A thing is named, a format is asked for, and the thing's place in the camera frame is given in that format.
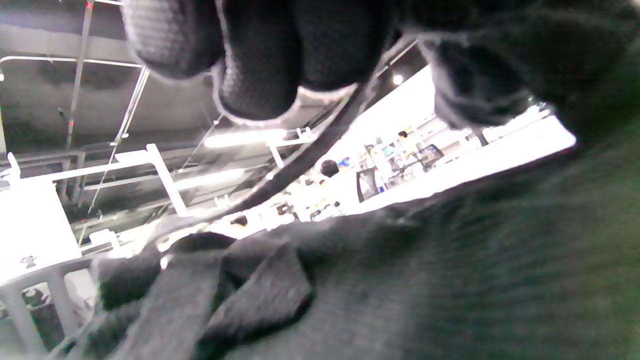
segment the white metal frame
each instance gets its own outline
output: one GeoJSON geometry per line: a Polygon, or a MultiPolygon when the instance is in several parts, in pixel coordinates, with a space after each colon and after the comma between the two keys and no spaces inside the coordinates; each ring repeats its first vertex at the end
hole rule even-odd
{"type": "MultiPolygon", "coordinates": [[[[282,140],[279,142],[271,142],[267,144],[267,146],[271,149],[273,153],[273,157],[276,161],[276,164],[282,168],[284,167],[284,162],[282,157],[278,153],[278,147],[282,146],[290,146],[290,145],[298,145],[307,142],[312,142],[316,139],[316,137],[311,133],[309,128],[306,128],[304,131],[301,129],[296,130],[299,138],[294,140],[282,140]]],[[[160,154],[157,146],[154,143],[147,144],[145,150],[140,151],[132,151],[132,152],[123,152],[115,155],[115,159],[117,162],[111,162],[106,165],[99,165],[96,167],[88,167],[88,168],[79,168],[69,171],[57,172],[53,174],[46,174],[40,176],[27,177],[25,179],[20,178],[20,165],[18,161],[15,159],[15,156],[12,153],[7,154],[7,160],[9,162],[10,168],[3,171],[0,176],[9,182],[9,186],[15,186],[17,182],[21,184],[29,183],[30,181],[59,181],[62,179],[69,179],[71,177],[79,177],[86,176],[90,174],[98,174],[101,172],[107,172],[112,170],[119,170],[121,168],[129,168],[136,167],[145,164],[151,164],[156,168],[156,172],[158,177],[162,181],[164,189],[169,196],[169,200],[175,209],[176,214],[179,217],[193,217],[193,216],[202,216],[202,209],[192,209],[189,210],[180,195],[180,189],[176,185],[176,182],[173,180],[173,177],[169,173],[169,170],[164,163],[164,159],[160,154]]],[[[217,207],[226,207],[229,206],[230,202],[228,201],[228,195],[225,196],[224,199],[215,198],[217,207]]]]}

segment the ceiling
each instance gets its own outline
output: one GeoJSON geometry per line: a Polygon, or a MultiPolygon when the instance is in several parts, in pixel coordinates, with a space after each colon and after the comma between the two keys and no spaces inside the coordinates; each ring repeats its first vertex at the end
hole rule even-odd
{"type": "MultiPolygon", "coordinates": [[[[158,146],[175,179],[247,169],[243,178],[181,192],[185,203],[193,207],[206,206],[225,194],[238,197],[275,166],[264,144],[226,149],[202,146],[206,136],[234,128],[214,106],[208,74],[181,83],[150,76],[128,119],[125,114],[135,99],[141,68],[134,66],[124,41],[119,6],[95,3],[91,14],[85,14],[87,11],[83,0],[0,1],[0,69],[4,75],[0,82],[0,152],[16,154],[23,177],[104,165],[114,148],[116,152],[135,151],[148,143],[158,146]],[[90,26],[83,36],[86,19],[90,26]],[[80,61],[75,59],[84,60],[79,86],[80,61]],[[110,63],[88,62],[93,60],[110,63]],[[124,122],[129,123],[126,137],[120,130],[124,122]]],[[[393,62],[382,75],[385,86],[376,100],[393,90],[392,74],[408,77],[426,65],[415,46],[401,51],[393,62]]],[[[335,107],[334,102],[322,99],[304,98],[301,103],[281,127],[315,127],[335,107]]],[[[286,158],[294,150],[283,148],[280,153],[286,158]]],[[[0,170],[8,166],[5,158],[0,156],[0,170]]],[[[79,240],[100,229],[131,229],[172,211],[152,166],[68,179],[57,186],[79,240]]]]}

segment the metal pipe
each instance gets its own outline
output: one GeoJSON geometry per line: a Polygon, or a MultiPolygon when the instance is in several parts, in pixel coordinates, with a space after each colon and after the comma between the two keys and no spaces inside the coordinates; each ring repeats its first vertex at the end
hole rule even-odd
{"type": "Polygon", "coordinates": [[[82,82],[82,71],[84,67],[84,56],[89,46],[89,29],[91,28],[91,17],[93,16],[93,0],[86,0],[84,8],[84,21],[82,25],[82,38],[80,41],[80,51],[76,65],[76,77],[74,78],[74,89],[71,93],[71,109],[69,111],[69,119],[67,120],[67,144],[66,148],[71,148],[71,140],[76,124],[76,110],[78,106],[78,97],[80,96],[80,83],[82,82]]]}
{"type": "MultiPolygon", "coordinates": [[[[222,118],[224,117],[224,115],[219,115],[218,118],[211,123],[211,126],[209,127],[209,130],[207,130],[207,132],[204,134],[204,136],[200,139],[200,142],[198,143],[198,145],[196,145],[196,147],[193,149],[193,151],[191,152],[191,155],[189,155],[189,157],[187,158],[187,160],[184,162],[184,164],[182,164],[182,166],[180,167],[180,170],[184,170],[184,168],[187,166],[187,164],[191,161],[191,158],[193,157],[193,155],[198,152],[199,148],[201,146],[204,145],[205,140],[209,137],[209,135],[213,132],[216,131],[216,125],[218,125],[220,123],[220,120],[222,120],[222,118]]],[[[152,215],[148,220],[147,220],[147,224],[153,220],[155,217],[159,217],[161,216],[161,214],[163,214],[165,211],[167,211],[169,209],[169,207],[171,206],[171,203],[169,204],[165,204],[162,208],[160,208],[160,210],[158,210],[154,215],[152,215]]]]}
{"type": "MultiPolygon", "coordinates": [[[[18,155],[15,158],[20,161],[38,161],[38,160],[50,160],[55,158],[66,158],[69,156],[84,156],[84,151],[81,150],[71,150],[71,151],[57,151],[57,152],[49,152],[49,153],[41,153],[41,154],[32,154],[32,155],[18,155]]],[[[8,160],[0,160],[0,165],[9,164],[8,160]]]]}
{"type": "MultiPolygon", "coordinates": [[[[147,84],[148,78],[149,78],[149,69],[146,67],[143,67],[142,70],[140,71],[140,75],[138,76],[138,82],[136,83],[136,87],[133,90],[133,94],[131,94],[131,99],[129,100],[129,106],[127,107],[127,111],[125,111],[124,117],[122,118],[122,123],[120,124],[120,130],[118,130],[118,134],[113,140],[113,142],[115,143],[115,146],[111,151],[111,156],[109,157],[108,164],[111,164],[113,162],[116,151],[118,149],[118,145],[122,141],[122,134],[124,134],[124,131],[129,127],[129,123],[131,123],[131,119],[133,119],[133,115],[136,112],[136,108],[138,107],[138,102],[140,101],[140,97],[142,96],[142,91],[145,89],[145,85],[147,84]]],[[[105,171],[104,174],[102,175],[102,178],[100,179],[100,184],[104,182],[104,179],[106,178],[106,176],[107,176],[107,172],[105,171]]],[[[100,193],[100,190],[98,189],[98,191],[96,191],[95,194],[93,194],[93,199],[91,200],[91,204],[89,205],[89,210],[87,211],[87,214],[89,214],[91,210],[93,210],[93,207],[95,206],[95,201],[98,199],[99,193],[100,193]]]]}
{"type": "Polygon", "coordinates": [[[157,146],[154,143],[150,143],[147,145],[147,152],[151,155],[153,164],[156,166],[156,171],[158,172],[158,176],[164,185],[164,189],[166,190],[171,203],[173,204],[173,208],[175,209],[175,213],[178,214],[179,217],[188,217],[189,212],[187,210],[187,206],[180,196],[180,191],[176,187],[173,182],[173,178],[167,170],[166,165],[164,164],[164,160],[162,159],[162,155],[158,151],[157,146]]]}
{"type": "MultiPolygon", "coordinates": [[[[36,163],[36,164],[32,164],[32,163],[26,163],[26,164],[21,164],[21,167],[36,167],[36,166],[42,166],[42,165],[48,165],[49,163],[61,163],[63,165],[62,171],[68,171],[70,168],[70,161],[69,160],[55,160],[56,158],[67,158],[67,157],[75,157],[76,158],[76,168],[82,168],[84,167],[84,159],[86,158],[86,153],[82,150],[72,150],[72,151],[62,151],[62,152],[52,152],[49,154],[37,154],[37,155],[27,155],[27,156],[17,156],[17,159],[23,163],[25,161],[40,161],[40,160],[51,160],[45,163],[36,163]]],[[[6,160],[0,160],[0,165],[8,163],[6,160]]],[[[79,195],[79,188],[80,188],[80,182],[81,180],[79,179],[78,181],[76,181],[76,183],[74,183],[74,192],[72,194],[72,201],[76,201],[77,200],[77,196],[79,195]]],[[[58,195],[60,196],[60,199],[62,201],[66,201],[67,199],[67,179],[64,179],[62,181],[62,183],[60,184],[60,190],[58,192],[58,195]]]]}
{"type": "Polygon", "coordinates": [[[55,174],[46,174],[27,177],[21,181],[58,181],[62,179],[69,179],[71,177],[79,177],[90,174],[96,174],[99,172],[107,172],[112,170],[119,170],[121,168],[134,167],[138,165],[148,164],[146,160],[132,161],[127,163],[108,163],[106,165],[98,165],[96,167],[77,168],[75,170],[69,170],[66,172],[57,172],[55,174]]]}
{"type": "MultiPolygon", "coordinates": [[[[187,168],[187,169],[185,169],[183,171],[180,171],[180,174],[185,174],[187,172],[194,172],[194,171],[197,171],[197,170],[201,170],[203,168],[205,168],[205,167],[200,166],[200,167],[187,168]]],[[[153,179],[159,179],[159,176],[158,175],[146,175],[146,176],[132,177],[132,178],[129,178],[129,179],[110,181],[108,183],[88,185],[88,186],[84,186],[83,190],[93,191],[93,190],[98,190],[98,189],[101,189],[101,188],[111,188],[112,186],[134,184],[134,183],[139,183],[141,181],[153,180],[153,179]]]]}
{"type": "Polygon", "coordinates": [[[95,2],[96,3],[105,3],[105,4],[122,6],[122,2],[121,1],[115,1],[115,0],[95,0],[95,2]]]}
{"type": "MultiPolygon", "coordinates": [[[[83,151],[76,160],[76,169],[79,168],[84,168],[84,161],[86,159],[86,153],[83,151]]],[[[79,199],[80,199],[80,194],[81,194],[81,187],[80,185],[84,184],[84,176],[79,177],[76,182],[74,183],[74,190],[71,193],[71,201],[72,202],[78,202],[78,206],[80,205],[79,203],[79,199]]]]}
{"type": "MultiPolygon", "coordinates": [[[[0,58],[0,63],[10,60],[33,60],[33,61],[49,61],[49,62],[63,62],[63,63],[75,63],[78,61],[76,58],[50,58],[47,56],[5,56],[4,58],[0,58]]],[[[137,67],[142,68],[143,66],[137,63],[124,63],[121,61],[107,61],[107,60],[94,60],[94,59],[84,59],[85,63],[93,63],[93,64],[103,64],[103,65],[114,65],[114,66],[122,66],[122,67],[137,67]]]]}

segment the cloth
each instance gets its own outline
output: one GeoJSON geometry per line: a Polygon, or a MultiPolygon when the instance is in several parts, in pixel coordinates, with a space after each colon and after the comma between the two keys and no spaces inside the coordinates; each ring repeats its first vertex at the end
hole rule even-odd
{"type": "Polygon", "coordinates": [[[611,114],[571,151],[225,249],[183,245],[162,271],[152,247],[99,264],[102,307],[53,358],[637,357],[639,58],[640,42],[558,109],[611,114]]]}

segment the textured glove fabric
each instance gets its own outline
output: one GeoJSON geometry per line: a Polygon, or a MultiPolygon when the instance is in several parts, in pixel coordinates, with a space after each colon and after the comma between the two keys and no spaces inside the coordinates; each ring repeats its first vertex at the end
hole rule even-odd
{"type": "Polygon", "coordinates": [[[526,92],[567,101],[640,26],[631,0],[125,0],[123,9],[142,62],[171,79],[213,72],[218,106],[237,119],[281,116],[299,86],[365,81],[390,34],[419,33],[439,74],[436,110],[452,127],[504,124],[526,92]]]}
{"type": "Polygon", "coordinates": [[[386,0],[125,0],[134,53],[183,79],[217,64],[215,94],[242,119],[279,117],[299,86],[332,91],[363,81],[392,31],[386,0]]]}

